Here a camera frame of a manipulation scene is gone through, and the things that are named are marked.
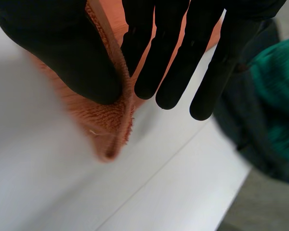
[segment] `black glove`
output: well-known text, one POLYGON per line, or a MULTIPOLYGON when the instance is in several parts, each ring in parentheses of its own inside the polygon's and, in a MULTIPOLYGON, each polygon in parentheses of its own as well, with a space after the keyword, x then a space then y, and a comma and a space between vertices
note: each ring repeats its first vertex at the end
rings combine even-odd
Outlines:
POLYGON ((111 104, 121 95, 121 81, 85 5, 86 0, 0 0, 0 26, 74 92, 111 104))
POLYGON ((161 108, 172 109, 204 54, 214 26, 227 9, 220 41, 190 106, 193 118, 207 119, 245 45, 257 33, 261 20, 274 17, 285 1, 122 0, 129 30, 121 49, 130 75, 150 41, 155 10, 157 32, 135 84, 136 95, 149 99, 157 91, 177 44, 182 18, 188 10, 182 45, 156 95, 161 108))

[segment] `orange microfiber cloth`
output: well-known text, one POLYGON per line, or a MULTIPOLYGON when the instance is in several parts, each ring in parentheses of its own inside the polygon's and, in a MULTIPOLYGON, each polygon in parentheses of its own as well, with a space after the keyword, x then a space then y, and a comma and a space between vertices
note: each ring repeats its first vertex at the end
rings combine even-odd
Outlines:
MULTIPOLYGON (((108 55, 117 73, 122 78, 123 94, 115 104, 100 105, 76 94, 43 62, 36 57, 34 57, 34 61, 50 78, 56 93, 65 103, 68 112, 90 138, 98 157, 103 161, 110 161, 116 158, 122 146, 128 141, 131 133, 133 112, 143 102, 135 96, 133 86, 144 64, 149 48, 146 49, 134 76, 130 78, 119 47, 119 44, 122 43, 123 35, 128 29, 121 0, 100 0, 100 2, 98 0, 88 0, 86 11, 96 25, 108 55)), ((182 42, 184 27, 185 19, 171 62, 182 42)), ((208 48, 218 42, 220 28, 221 23, 218 23, 208 48)))

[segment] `gloved hand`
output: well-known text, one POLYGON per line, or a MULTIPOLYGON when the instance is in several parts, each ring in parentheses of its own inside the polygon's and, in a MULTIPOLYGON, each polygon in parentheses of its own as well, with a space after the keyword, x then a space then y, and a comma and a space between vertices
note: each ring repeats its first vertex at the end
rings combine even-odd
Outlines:
POLYGON ((149 99, 157 91, 177 44, 182 18, 188 10, 182 45, 156 94, 156 102, 161 108, 172 109, 204 54, 215 24, 227 9, 220 41, 190 105, 193 118, 207 119, 245 45, 257 33, 261 20, 274 17, 285 1, 122 0, 129 30, 121 49, 130 75, 150 41, 155 10, 157 32, 136 81, 136 95, 149 99))
POLYGON ((74 92, 112 104, 122 84, 86 0, 0 0, 0 26, 18 45, 48 67, 74 92))

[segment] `teal jacket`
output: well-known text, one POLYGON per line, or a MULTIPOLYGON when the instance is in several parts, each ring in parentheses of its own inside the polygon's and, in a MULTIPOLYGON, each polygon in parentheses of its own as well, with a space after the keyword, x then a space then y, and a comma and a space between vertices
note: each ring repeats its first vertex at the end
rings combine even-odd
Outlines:
POLYGON ((214 109, 238 153, 263 174, 289 183, 289 40, 273 20, 247 45, 214 109))

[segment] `gray floor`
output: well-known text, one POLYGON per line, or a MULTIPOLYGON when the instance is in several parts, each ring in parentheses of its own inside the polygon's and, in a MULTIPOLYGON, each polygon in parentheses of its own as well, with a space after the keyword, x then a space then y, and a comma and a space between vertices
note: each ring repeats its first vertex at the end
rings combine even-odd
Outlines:
MULTIPOLYGON (((277 16, 281 37, 289 38, 289 0, 277 16)), ((218 231, 289 231, 289 185, 253 170, 218 231)))

